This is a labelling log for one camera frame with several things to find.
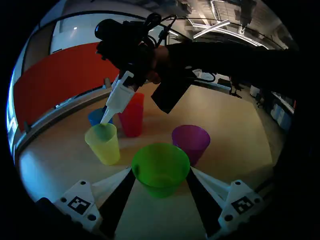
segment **white plastic holder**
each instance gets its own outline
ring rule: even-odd
[[[90,184],[89,181],[80,180],[54,205],[65,215],[69,215],[73,222],[79,222],[89,232],[100,234],[99,226],[102,216],[99,208],[106,199],[114,192],[119,184],[130,172],[128,167],[109,178]]]
[[[222,209],[218,218],[221,229],[211,236],[210,240],[237,230],[241,224],[247,223],[251,216],[259,214],[266,206],[262,197],[241,180],[228,185],[195,168],[192,168],[192,171]]]
[[[123,85],[128,77],[133,78],[132,72],[126,71],[121,79],[119,75],[112,84],[112,92],[106,102],[107,109],[100,123],[108,123],[114,114],[123,112],[134,95],[134,90]]]

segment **orange wall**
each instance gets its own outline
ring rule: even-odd
[[[89,43],[51,54],[25,71],[13,88],[19,129],[33,124],[55,105],[114,81],[119,70],[96,54],[98,43]]]

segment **red plastic cup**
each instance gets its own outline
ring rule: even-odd
[[[118,114],[124,134],[129,138],[142,133],[143,101],[144,94],[135,93],[126,109]]]
[[[194,166],[210,144],[209,134],[195,125],[181,125],[172,132],[173,145],[181,148]]]

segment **ceiling light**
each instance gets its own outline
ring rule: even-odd
[[[179,36],[179,34],[176,34],[175,32],[169,30],[169,33],[172,33],[173,35]]]
[[[197,28],[209,28],[210,26],[207,26],[207,25],[204,25],[204,24],[197,24],[197,23],[194,23],[193,24],[194,27],[197,27]],[[266,49],[268,49],[266,46],[264,46],[263,44],[259,43],[259,42],[256,42],[254,41],[253,39],[251,38],[247,38],[243,35],[240,35],[240,34],[237,34],[237,33],[234,33],[234,32],[231,32],[231,31],[228,31],[228,30],[225,30],[225,29],[222,29],[222,28],[216,28],[214,29],[213,31],[216,31],[216,32],[222,32],[222,33],[225,33],[225,34],[228,34],[228,35],[231,35],[231,36],[234,36],[234,37],[237,37],[237,38],[240,38],[248,43],[251,43],[252,45],[254,46],[263,46],[265,47]]]
[[[213,26],[210,26],[209,28],[207,28],[207,29],[205,29],[205,30],[197,33],[196,35],[193,36],[193,39],[195,39],[195,38],[197,38],[197,37],[200,37],[200,36],[202,36],[203,34],[205,34],[205,33],[207,33],[207,32],[210,32],[210,31],[212,31],[212,30],[214,30],[214,29],[217,29],[217,28],[226,26],[226,25],[228,25],[228,24],[230,24],[230,20],[224,20],[224,21],[222,21],[222,22],[220,22],[220,23],[218,23],[218,24],[215,24],[215,25],[213,25]]]
[[[193,24],[192,21],[189,18],[187,18],[187,20],[191,23],[191,25]]]

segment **person's arm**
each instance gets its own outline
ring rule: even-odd
[[[250,82],[252,85],[296,98],[298,52],[251,48],[227,43],[179,43],[158,48],[157,64],[184,69],[200,68]]]

